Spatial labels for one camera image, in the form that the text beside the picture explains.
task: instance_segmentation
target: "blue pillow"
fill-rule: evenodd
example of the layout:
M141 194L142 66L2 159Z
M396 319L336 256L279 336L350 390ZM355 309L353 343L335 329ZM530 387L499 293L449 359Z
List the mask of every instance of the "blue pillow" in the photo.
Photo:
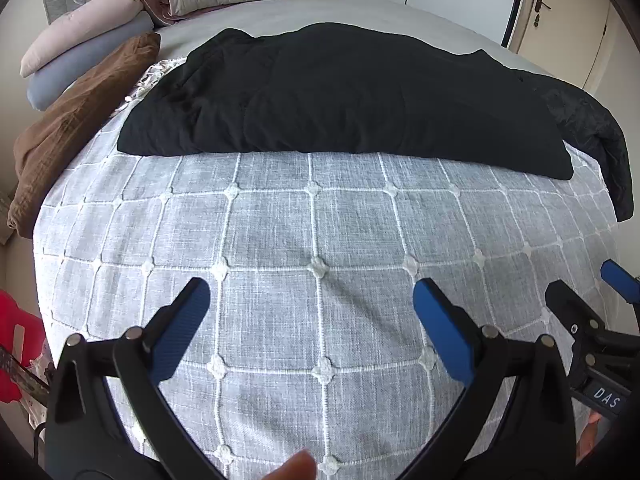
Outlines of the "blue pillow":
M133 36L154 30L151 17L143 10L129 23L76 45L37 70L30 78L27 99L44 111L71 83L100 63Z

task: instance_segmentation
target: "black garment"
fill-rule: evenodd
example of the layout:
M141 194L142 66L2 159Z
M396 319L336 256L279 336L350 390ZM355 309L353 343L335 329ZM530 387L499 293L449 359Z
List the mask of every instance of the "black garment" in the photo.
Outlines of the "black garment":
M634 213L634 196L625 136L609 110L584 90L546 75L515 70L541 98L562 138L600 165L619 222Z
M338 23L261 38L223 30L131 111L118 149L387 152L574 174L544 103L484 51L456 56Z

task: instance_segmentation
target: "screw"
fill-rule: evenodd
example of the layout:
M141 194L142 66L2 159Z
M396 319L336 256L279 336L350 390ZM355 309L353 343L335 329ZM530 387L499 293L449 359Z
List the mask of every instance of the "screw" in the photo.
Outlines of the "screw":
M492 325L485 325L482 327L482 335L487 339L495 339L498 337L498 329Z
M79 342L82 341L82 339L84 339L82 337L82 334L72 334L69 337L66 338L66 345L67 346L76 346Z
M142 329L139 326L127 328L127 331L124 333L124 337L129 340L138 339L140 336L142 336Z
M551 336L549 336L548 334L543 335L543 336L540 338L540 342L541 342L544 346L546 346L546 347L548 347L548 348L553 348L553 347L554 347L554 345L556 344L556 342L554 341L554 339L553 339Z

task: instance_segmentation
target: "folded brown cloth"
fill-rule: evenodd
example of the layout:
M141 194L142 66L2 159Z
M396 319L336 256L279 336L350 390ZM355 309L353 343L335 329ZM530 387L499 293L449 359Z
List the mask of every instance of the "folded brown cloth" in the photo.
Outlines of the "folded brown cloth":
M123 43L64 92L14 144L18 188L8 225L33 237L40 207L51 187L156 62L160 36L147 32Z

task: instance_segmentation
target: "beige door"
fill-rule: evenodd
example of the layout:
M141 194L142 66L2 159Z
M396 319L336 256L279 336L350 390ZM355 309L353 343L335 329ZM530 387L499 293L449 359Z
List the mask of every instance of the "beige door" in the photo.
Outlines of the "beige door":
M542 0L539 12L536 1L518 54L582 88L600 48L609 0Z

